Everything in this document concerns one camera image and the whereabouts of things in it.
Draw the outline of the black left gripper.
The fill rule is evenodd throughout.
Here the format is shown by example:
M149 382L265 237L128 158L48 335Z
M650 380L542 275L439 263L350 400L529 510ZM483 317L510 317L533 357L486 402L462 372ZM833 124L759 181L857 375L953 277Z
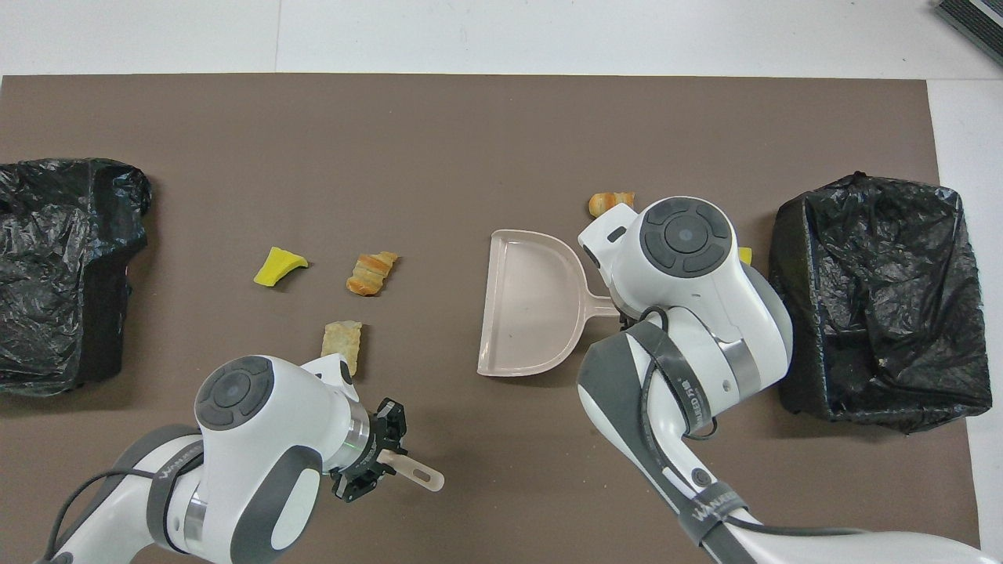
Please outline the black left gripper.
M406 456L406 432L404 406L394 399L381 401L379 420L361 403L349 404L346 436L332 458L333 495L345 495L345 502L354 502L372 492L384 475L395 475L378 456L381 452Z

